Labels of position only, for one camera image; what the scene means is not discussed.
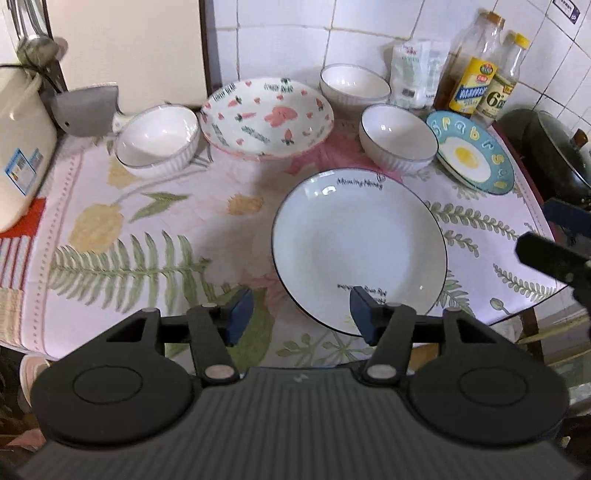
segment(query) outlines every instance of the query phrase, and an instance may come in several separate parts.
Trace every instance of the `gray ribbed panel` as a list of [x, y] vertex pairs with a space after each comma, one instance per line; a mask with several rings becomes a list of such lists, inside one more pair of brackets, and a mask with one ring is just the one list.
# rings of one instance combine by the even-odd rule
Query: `gray ribbed panel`
[[[308, 378], [296, 382], [301, 374]], [[50, 443], [21, 468], [25, 480], [536, 480], [582, 470], [549, 443], [479, 450], [431, 432], [393, 390], [348, 370], [253, 368], [209, 388], [160, 437], [92, 452]]]

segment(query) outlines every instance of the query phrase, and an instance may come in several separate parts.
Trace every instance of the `blue plate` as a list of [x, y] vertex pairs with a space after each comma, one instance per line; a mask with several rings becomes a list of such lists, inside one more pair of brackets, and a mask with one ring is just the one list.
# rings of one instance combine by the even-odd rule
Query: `blue plate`
[[482, 127], [453, 112], [433, 112], [427, 125], [439, 142], [439, 160], [458, 181], [493, 195], [513, 189], [511, 160]]

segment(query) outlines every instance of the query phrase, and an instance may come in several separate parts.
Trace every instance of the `white plastic package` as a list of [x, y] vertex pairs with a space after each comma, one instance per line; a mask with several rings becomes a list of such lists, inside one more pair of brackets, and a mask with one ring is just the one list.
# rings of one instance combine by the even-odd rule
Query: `white plastic package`
[[433, 105], [450, 43], [408, 40], [394, 45], [392, 53], [392, 103], [405, 109]]

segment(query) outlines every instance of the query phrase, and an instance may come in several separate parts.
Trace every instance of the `rice cooker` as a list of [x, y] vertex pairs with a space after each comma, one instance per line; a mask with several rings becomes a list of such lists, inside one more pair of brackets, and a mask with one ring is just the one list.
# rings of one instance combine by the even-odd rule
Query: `rice cooker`
[[56, 147], [41, 83], [38, 74], [0, 69], [0, 233], [26, 214]]

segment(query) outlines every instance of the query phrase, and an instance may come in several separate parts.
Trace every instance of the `black pot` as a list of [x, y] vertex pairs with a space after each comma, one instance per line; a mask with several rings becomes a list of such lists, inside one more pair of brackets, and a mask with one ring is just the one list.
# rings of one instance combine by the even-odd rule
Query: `black pot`
[[534, 112], [522, 138], [523, 153], [544, 173], [556, 196], [575, 205], [591, 199], [591, 159], [580, 151], [587, 135], [570, 130], [547, 112]]

